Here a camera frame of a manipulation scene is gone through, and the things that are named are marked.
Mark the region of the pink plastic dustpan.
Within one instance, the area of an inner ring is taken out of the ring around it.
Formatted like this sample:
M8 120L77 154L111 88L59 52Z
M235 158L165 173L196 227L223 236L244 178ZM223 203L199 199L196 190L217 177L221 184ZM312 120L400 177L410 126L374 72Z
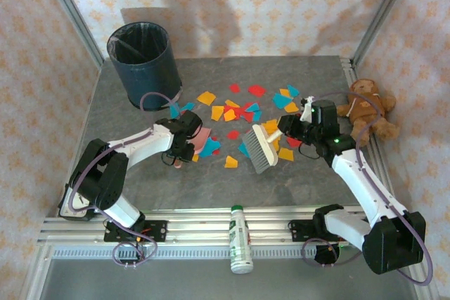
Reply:
M201 127L196 131L196 135L192 139L188 139L188 136L184 133L178 133L174 136L170 151L172 150L177 154L181 160L181 151L185 147L193 147L193 155L199 155L203 150L205 143L210 136L211 129Z

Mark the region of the white hand brush grey bristles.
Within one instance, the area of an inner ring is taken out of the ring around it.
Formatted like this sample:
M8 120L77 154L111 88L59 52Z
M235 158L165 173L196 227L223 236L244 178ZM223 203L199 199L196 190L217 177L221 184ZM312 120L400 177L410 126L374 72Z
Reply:
M262 174L278 163L278 155L273 142L282 135L283 133L278 129L268 135L262 125L254 124L243 136L243 144L257 174Z

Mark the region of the grey crumpled plastic strip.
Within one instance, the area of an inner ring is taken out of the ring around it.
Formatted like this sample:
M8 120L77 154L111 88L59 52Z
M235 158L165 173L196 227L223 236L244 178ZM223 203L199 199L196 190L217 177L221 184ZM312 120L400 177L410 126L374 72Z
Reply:
M183 84L180 83L179 88L172 95L167 94L166 103L161 107L162 109L169 108L175 103L178 103L181 94L183 93Z

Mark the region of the brown teddy bear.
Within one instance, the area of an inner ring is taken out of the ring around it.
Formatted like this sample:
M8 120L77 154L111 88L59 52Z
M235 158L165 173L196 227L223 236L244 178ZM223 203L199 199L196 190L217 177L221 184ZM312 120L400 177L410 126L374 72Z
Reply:
M367 146L372 133L382 141L396 139L399 127L385 118L394 109L396 98L391 94L380 95L377 84L371 79L358 79L349 89L352 94L347 95L348 103L337 106L337 115L349 119L351 137L359 146Z

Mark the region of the dark blue round trash bin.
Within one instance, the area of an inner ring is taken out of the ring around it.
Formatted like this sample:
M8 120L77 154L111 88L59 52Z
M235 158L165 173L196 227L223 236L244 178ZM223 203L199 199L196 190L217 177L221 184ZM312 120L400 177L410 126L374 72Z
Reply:
M161 110L167 94L175 93L182 83L170 40L168 50L152 62L125 65L111 61L130 103L146 111Z

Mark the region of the ribbed aluminium strip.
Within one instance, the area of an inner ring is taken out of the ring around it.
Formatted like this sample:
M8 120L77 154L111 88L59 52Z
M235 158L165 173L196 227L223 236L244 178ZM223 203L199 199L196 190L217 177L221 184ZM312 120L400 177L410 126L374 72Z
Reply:
M60 247L53 251L53 259L111 259L112 248L103 247ZM261 246L252 249L254 259L299 259L302 257L300 246ZM229 259L228 247L160 247L154 259Z

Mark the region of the white bottle green cap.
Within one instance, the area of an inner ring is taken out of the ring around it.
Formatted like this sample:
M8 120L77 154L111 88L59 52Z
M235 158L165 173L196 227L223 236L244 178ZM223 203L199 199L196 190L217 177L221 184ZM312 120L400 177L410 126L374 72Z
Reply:
M231 272L242 275L253 271L252 250L248 223L241 205L231 207L229 247Z

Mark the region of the clear plastic bin liner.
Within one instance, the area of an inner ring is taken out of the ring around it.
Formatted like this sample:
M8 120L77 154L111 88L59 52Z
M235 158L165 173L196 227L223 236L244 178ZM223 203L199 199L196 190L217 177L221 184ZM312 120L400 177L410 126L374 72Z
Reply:
M111 60L141 65L158 59L168 50L169 35L153 22L132 22L115 30L106 48Z

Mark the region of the black alarm clock white face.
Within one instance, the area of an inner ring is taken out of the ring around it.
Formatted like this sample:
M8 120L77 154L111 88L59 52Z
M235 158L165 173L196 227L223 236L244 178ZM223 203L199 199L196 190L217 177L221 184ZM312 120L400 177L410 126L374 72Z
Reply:
M71 209L68 206L68 202L70 199L70 195L72 193L72 188L70 188L68 185L65 187L65 192L63 195L62 200L60 201L58 205L58 216L62 217L69 221L90 221L94 217L94 210L84 210L81 212L72 212ZM79 193L75 194L75 197L73 199L73 208L74 209L81 209L83 207L89 206L89 201L83 198Z

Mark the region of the long aluminium frame rail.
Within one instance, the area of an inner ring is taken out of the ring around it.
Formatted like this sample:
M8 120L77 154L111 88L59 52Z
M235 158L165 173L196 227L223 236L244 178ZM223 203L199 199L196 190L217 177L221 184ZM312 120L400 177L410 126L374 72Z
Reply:
M244 212L252 246L294 245L288 223L292 220L309 220L315 210L315 206L246 208ZM229 208L152 210L146 217L152 221L167 222L166 239L159 243L161 247L225 246L229 243ZM368 216L356 205L326 214L329 232L358 249L362 248L370 230L367 222L363 221L364 218L367 219ZM106 220L102 216L96 216L87 222L47 218L37 242L71 246L113 246L114 242L103 240L105 224Z

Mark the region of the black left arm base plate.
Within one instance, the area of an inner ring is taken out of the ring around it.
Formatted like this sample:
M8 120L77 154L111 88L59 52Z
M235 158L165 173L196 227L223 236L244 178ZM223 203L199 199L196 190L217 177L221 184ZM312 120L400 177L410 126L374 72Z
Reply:
M168 221L143 220L137 226L134 226L132 230L147 237L150 237L156 242L164 242L167 235L167 225ZM114 223L106 222L104 223L104 226L105 226L105 234L103 236L103 240L105 242L148 241L147 239L143 239L142 237L138 237L121 229Z

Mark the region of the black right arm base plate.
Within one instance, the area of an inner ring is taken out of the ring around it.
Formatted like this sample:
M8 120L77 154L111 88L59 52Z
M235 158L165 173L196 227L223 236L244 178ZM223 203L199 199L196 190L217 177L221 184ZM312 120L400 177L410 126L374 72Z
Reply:
M316 227L312 220L291 220L288 223L293 242L306 242L316 237Z

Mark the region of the aluminium frame post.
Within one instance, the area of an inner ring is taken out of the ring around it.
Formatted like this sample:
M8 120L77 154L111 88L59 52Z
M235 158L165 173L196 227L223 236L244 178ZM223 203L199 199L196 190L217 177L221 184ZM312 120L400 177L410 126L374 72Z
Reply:
M98 44L88 28L82 14L80 13L75 0L58 0L63 10L66 12L70 22L72 23L76 33L82 40L82 43L98 69L101 69L105 58L101 53Z
M366 55L371 44L376 38L378 31L381 29L383 23L390 14L390 11L393 9L396 1L397 0L381 1L377 11L375 12L375 15L373 16L372 21L370 22L370 25L368 26L368 29L366 30L358 47L356 48L353 58L350 59L352 67L354 69L358 68L358 66L362 64L364 56Z

